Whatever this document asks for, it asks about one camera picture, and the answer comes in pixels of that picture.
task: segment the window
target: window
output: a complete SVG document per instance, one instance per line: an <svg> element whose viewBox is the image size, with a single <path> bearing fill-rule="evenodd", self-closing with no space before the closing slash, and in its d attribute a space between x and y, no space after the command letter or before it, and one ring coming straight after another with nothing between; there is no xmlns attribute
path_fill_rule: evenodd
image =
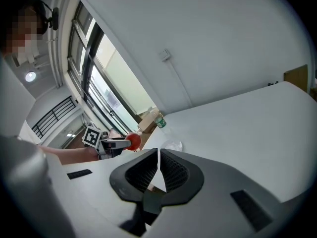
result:
<svg viewBox="0 0 317 238"><path fill-rule="evenodd" d="M126 74L126 72L118 69L116 73L112 73L113 69L107 70L118 56L122 59L94 18L80 3L72 20L68 73L78 91L81 92L82 98L100 121L108 129L114 128L120 134L126 135L130 131L137 131L138 123L141 121L138 114L142 108L136 111L133 108L135 101L128 102L125 98L124 93L131 90L118 89L118 85L124 85L124 83L117 84L118 74ZM137 80L134 74L130 73L132 75L127 74L127 76ZM145 110L149 106L154 106L151 99L149 97L148 99L149 104L143 104L143 106L147 105Z"/></svg>

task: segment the person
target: person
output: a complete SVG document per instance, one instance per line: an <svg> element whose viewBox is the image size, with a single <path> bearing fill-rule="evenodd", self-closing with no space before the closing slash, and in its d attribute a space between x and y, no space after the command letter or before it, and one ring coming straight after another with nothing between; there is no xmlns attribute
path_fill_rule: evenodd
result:
<svg viewBox="0 0 317 238"><path fill-rule="evenodd" d="M26 118L35 103L33 96L9 68L4 58L23 51L27 42L37 40L48 29L45 7L41 0L29 0L5 22L1 35L0 56L0 134L18 136L22 140L39 144L41 141L26 123ZM64 164L98 160L92 147L80 149L54 149L39 146L43 152L53 153Z"/></svg>

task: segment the white table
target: white table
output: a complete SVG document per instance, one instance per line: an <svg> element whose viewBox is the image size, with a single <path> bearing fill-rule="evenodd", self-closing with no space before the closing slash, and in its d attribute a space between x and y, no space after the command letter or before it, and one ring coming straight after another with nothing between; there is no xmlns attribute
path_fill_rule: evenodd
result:
<svg viewBox="0 0 317 238"><path fill-rule="evenodd" d="M229 164L281 202L307 190L316 174L317 103L282 82L165 116L183 152ZM160 148L156 128L143 149ZM162 178L153 184L162 187Z"/></svg>

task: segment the cardboard box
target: cardboard box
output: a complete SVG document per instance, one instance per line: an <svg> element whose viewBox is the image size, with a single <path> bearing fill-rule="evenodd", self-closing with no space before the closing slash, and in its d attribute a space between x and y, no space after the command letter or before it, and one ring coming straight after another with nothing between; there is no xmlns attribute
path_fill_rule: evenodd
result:
<svg viewBox="0 0 317 238"><path fill-rule="evenodd" d="M138 126L142 132L149 133L156 126L156 124L153 121L150 114L147 114L146 116L143 117L143 120L139 123Z"/></svg>

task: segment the red ball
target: red ball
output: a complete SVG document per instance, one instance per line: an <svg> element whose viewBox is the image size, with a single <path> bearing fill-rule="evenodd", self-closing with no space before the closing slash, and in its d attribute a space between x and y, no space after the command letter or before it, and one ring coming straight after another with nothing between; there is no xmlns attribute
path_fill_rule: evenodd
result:
<svg viewBox="0 0 317 238"><path fill-rule="evenodd" d="M141 137L137 133L130 132L127 134L125 139L130 140L131 145L126 147L127 150L134 151L141 145Z"/></svg>

